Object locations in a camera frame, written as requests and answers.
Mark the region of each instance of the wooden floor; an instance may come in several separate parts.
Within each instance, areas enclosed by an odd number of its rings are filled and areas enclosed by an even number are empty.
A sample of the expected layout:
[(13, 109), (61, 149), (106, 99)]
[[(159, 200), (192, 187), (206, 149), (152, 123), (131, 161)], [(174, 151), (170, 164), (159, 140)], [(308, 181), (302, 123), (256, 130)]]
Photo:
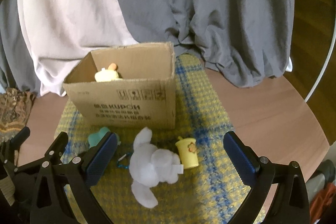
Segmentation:
[[(293, 72), (285, 77), (305, 98), (323, 66), (335, 22), (335, 0), (295, 0), (291, 46)], [(336, 141), (336, 49), (308, 101), (330, 144)]]

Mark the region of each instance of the yellow cup toy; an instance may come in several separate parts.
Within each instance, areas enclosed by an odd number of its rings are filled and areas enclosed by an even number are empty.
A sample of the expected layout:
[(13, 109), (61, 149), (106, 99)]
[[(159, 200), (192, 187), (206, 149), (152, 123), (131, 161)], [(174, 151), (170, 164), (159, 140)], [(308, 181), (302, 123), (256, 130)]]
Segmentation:
[(178, 153), (183, 164), (183, 169), (189, 169), (198, 166), (196, 139), (194, 138), (178, 138), (176, 142)]

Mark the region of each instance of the plush toy head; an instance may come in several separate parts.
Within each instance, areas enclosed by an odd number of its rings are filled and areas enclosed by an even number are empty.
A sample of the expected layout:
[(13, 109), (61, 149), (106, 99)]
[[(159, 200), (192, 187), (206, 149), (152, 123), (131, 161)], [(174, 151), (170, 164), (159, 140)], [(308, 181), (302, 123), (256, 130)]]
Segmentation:
[(145, 127), (135, 137), (129, 171), (133, 178), (132, 193), (136, 200), (147, 208), (158, 204), (150, 190), (159, 182), (175, 183), (183, 173), (183, 165), (177, 154), (167, 149), (158, 149), (151, 144), (152, 131)]

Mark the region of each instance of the yellow and blue checkered cloth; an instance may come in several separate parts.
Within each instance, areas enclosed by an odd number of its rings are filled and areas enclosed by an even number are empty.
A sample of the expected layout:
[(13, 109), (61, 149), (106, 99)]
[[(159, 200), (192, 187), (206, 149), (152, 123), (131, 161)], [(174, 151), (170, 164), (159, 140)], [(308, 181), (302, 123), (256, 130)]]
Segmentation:
[[(65, 131), (69, 143), (62, 157), (69, 162), (88, 150), (88, 136), (100, 127), (90, 126), (70, 101), (65, 106), (55, 137)], [(141, 206), (131, 191), (132, 178), (116, 161), (132, 151), (139, 130), (110, 127), (122, 144), (99, 183), (91, 187), (97, 201), (115, 223), (227, 223), (250, 188), (245, 186), (223, 149), (223, 136), (232, 124), (199, 60), (189, 54), (176, 59), (176, 127), (153, 130), (152, 143), (178, 154), (178, 136), (196, 138), (199, 166), (184, 170), (175, 184), (160, 183), (152, 191), (159, 204), (153, 209)], [(85, 223), (77, 204), (67, 190), (79, 222)], [(262, 220), (259, 214), (257, 222)]]

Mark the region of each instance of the silver screw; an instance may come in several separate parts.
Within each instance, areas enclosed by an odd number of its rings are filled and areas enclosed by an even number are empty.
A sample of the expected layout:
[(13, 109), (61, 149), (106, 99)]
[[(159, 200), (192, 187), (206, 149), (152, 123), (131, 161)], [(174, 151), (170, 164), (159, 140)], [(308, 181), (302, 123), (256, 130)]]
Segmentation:
[(299, 167), (299, 164), (297, 161), (292, 161), (291, 164), (295, 167), (295, 168), (298, 168)]
[(259, 159), (260, 159), (261, 163), (264, 163), (264, 164), (268, 163), (268, 158), (266, 158), (264, 156), (260, 157)]
[(45, 162), (42, 163), (42, 167), (43, 168), (46, 168), (48, 166), (49, 166), (49, 162), (48, 161), (45, 161)]
[(74, 163), (74, 164), (77, 164), (77, 163), (79, 163), (81, 161), (81, 158), (80, 157), (74, 157), (73, 159), (72, 159), (72, 162)]

